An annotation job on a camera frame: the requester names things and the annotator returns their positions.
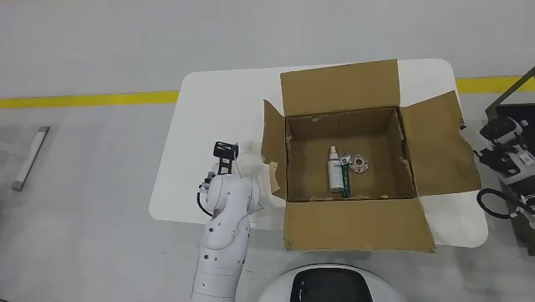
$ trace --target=cardboard box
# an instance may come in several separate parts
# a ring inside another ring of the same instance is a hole
[[[433,252],[418,196],[481,187],[454,91],[400,107],[396,60],[281,74],[285,116],[264,101],[262,157],[287,201],[288,250]],[[350,199],[329,190],[329,148],[369,161]]]

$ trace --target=black bracket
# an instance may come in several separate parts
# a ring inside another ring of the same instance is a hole
[[[236,160],[239,152],[238,144],[228,144],[216,141],[214,145],[214,157],[219,158],[217,174],[232,174],[232,162]]]

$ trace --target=white table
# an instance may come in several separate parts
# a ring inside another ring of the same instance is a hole
[[[250,141],[259,148],[262,100],[270,101],[283,113],[279,75],[326,66],[333,65],[189,74],[182,82],[167,136],[150,200],[150,215],[157,220],[205,223],[208,217],[196,205],[196,192],[216,162],[212,155],[214,143]],[[402,106],[456,91],[453,70],[444,60],[399,60],[398,69]],[[264,195],[269,192],[267,182],[266,168],[261,178]],[[271,195],[266,198],[266,209],[252,215],[252,226],[282,229],[285,202]],[[420,199],[437,244],[475,248],[487,240],[487,220],[476,203],[476,191]]]

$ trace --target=box flap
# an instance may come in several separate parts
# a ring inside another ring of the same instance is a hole
[[[400,249],[434,252],[420,200],[288,202],[288,250]]]
[[[459,132],[463,121],[454,91],[401,108],[401,114],[421,196],[481,188],[471,148]]]
[[[400,104],[395,59],[282,73],[281,87],[286,116]]]
[[[264,133],[261,148],[264,163],[269,164],[271,193],[286,199],[286,131],[284,116],[264,100]]]

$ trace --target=metal part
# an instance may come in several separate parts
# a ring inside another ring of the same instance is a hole
[[[349,160],[349,168],[355,173],[364,173],[368,171],[368,161],[360,155],[352,156]]]
[[[502,95],[500,95],[499,98],[496,99],[496,101],[492,102],[491,105],[489,105],[485,112],[487,113],[488,120],[495,120],[498,118],[498,113],[496,112],[496,108],[505,101],[511,94],[516,92],[523,84],[526,84],[528,80],[530,80],[533,76],[535,76],[535,67],[530,69],[522,78],[520,78],[516,83],[514,83],[511,87],[509,87],[508,90],[505,91]]]

